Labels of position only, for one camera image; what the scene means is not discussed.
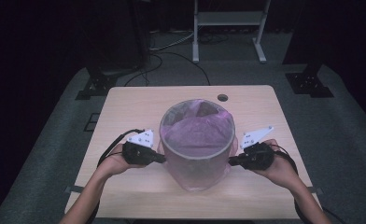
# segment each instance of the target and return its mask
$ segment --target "tripod base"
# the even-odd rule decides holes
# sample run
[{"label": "tripod base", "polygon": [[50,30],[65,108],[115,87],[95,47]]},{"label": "tripod base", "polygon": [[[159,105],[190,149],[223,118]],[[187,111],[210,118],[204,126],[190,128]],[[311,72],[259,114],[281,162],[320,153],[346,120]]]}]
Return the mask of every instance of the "tripod base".
[{"label": "tripod base", "polygon": [[329,88],[323,86],[317,76],[304,73],[287,73],[286,78],[295,94],[309,94],[313,98],[334,97]]}]

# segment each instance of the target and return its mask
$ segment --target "person's right hand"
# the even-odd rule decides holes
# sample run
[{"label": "person's right hand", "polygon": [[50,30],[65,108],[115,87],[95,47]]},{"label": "person's right hand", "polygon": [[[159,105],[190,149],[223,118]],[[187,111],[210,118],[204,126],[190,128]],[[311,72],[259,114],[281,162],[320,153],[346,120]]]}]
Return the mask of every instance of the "person's right hand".
[{"label": "person's right hand", "polygon": [[[275,147],[277,143],[274,139],[266,140],[264,143],[270,145],[274,151],[280,150],[279,147]],[[274,155],[274,162],[266,170],[254,170],[253,172],[265,176],[276,185],[289,190],[293,190],[303,184],[290,163],[278,155]]]}]

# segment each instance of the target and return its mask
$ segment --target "hand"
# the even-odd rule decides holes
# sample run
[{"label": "hand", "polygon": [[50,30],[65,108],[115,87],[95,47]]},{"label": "hand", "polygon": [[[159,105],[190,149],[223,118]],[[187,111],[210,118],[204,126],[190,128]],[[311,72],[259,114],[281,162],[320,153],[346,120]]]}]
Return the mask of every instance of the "hand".
[{"label": "hand", "polygon": [[[273,151],[280,150],[274,139],[264,141],[265,144],[271,145]],[[303,185],[303,182],[291,167],[290,163],[284,158],[274,155],[274,162],[265,171],[256,170],[253,171],[258,175],[262,175],[271,180],[276,185],[293,190]]]},{"label": "hand", "polygon": [[119,175],[130,168],[141,168],[143,165],[128,164],[122,157],[122,144],[117,144],[109,153],[109,156],[96,169],[103,176],[109,178],[112,175]]}]

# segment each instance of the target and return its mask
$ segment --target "person's left hand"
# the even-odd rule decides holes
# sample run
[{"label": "person's left hand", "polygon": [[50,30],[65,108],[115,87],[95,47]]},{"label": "person's left hand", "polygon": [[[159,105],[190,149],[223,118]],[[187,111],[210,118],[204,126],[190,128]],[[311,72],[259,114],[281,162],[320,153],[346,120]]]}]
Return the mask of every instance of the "person's left hand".
[{"label": "person's left hand", "polygon": [[122,144],[117,144],[113,150],[109,153],[109,156],[99,165],[97,170],[107,177],[112,175],[119,175],[130,168],[141,168],[144,165],[128,164],[127,161],[122,157]]}]

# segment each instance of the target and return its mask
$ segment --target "gray carpet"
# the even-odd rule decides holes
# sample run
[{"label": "gray carpet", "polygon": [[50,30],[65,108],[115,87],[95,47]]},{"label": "gray carpet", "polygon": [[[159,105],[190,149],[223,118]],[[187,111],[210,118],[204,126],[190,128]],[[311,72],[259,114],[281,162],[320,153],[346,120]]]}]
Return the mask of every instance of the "gray carpet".
[{"label": "gray carpet", "polygon": [[[162,46],[179,35],[153,35]],[[304,65],[282,65],[290,34],[264,34],[261,44],[267,64],[259,64],[247,35],[229,35],[216,45],[200,45],[200,62],[212,85],[271,85],[285,113],[322,205],[346,223],[366,223],[366,115],[346,90],[343,81],[327,66],[319,71],[334,98],[311,98],[292,92],[286,73],[301,72]],[[191,58],[191,45],[164,51]],[[203,72],[173,54],[157,54],[162,66],[133,79],[128,86],[207,85]],[[151,56],[146,70],[159,64]],[[122,77],[124,86],[138,73]],[[92,133],[83,132],[91,113],[100,112],[104,96],[75,101],[89,75],[78,71],[55,106],[48,123],[0,207],[0,223],[57,223],[68,200],[64,193],[75,183]],[[333,223],[339,223],[331,217]],[[254,220],[255,223],[301,223],[300,220]],[[97,218],[94,223],[125,223]]]}]

